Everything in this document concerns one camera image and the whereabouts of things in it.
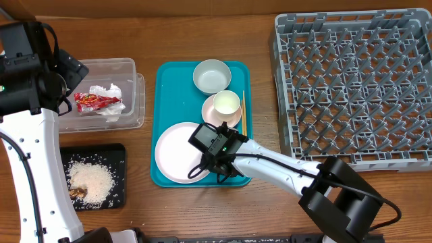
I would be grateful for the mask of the white tissue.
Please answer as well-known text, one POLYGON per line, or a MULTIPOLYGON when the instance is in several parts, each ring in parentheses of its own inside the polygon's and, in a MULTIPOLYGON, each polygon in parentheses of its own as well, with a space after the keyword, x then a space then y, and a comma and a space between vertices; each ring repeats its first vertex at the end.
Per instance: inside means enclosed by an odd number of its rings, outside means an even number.
POLYGON ((89 88, 89 93, 101 97, 106 102, 101 108, 94 112, 102 115, 107 123, 116 122, 122 111, 126 108, 122 101, 122 90, 117 85, 111 83, 109 88, 94 85, 89 88))

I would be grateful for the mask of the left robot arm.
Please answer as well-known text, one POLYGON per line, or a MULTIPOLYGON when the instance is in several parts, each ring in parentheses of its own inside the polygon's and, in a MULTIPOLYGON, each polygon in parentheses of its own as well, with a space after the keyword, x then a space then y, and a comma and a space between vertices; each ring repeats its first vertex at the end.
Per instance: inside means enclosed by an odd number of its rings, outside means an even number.
POLYGON ((56 111, 20 111, 1 121, 21 220, 21 242, 138 242, 133 229, 85 232, 70 200, 56 111))

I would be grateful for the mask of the large pink plate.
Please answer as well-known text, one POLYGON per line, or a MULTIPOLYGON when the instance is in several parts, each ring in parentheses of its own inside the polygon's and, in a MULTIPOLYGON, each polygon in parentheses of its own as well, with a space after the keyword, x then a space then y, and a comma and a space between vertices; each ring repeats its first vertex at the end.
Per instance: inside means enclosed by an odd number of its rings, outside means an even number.
POLYGON ((192 184, 207 177, 204 170, 195 178, 188 174, 199 165, 202 153, 192 146, 188 139, 198 124, 182 122, 172 125, 159 137, 155 147, 155 161, 159 171, 170 181, 179 184, 192 184))

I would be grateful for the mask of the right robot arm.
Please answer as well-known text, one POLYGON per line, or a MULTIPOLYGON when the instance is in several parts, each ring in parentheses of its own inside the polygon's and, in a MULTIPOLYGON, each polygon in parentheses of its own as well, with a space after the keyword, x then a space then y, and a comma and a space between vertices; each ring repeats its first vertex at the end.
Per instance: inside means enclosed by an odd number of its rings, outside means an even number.
POLYGON ((301 161, 254 140, 218 135, 204 141, 203 159, 224 176, 258 178, 299 197, 299 204, 325 237, 362 242, 382 204, 379 193, 346 162, 301 161))

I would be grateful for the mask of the red snack wrapper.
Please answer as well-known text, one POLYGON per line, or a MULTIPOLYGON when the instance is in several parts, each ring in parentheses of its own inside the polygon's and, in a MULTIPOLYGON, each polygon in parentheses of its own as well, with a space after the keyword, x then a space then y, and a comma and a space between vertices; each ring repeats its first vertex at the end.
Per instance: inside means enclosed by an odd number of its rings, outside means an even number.
POLYGON ((122 102, 117 97, 104 97, 90 93, 76 93, 74 100, 79 113, 98 111, 122 102))

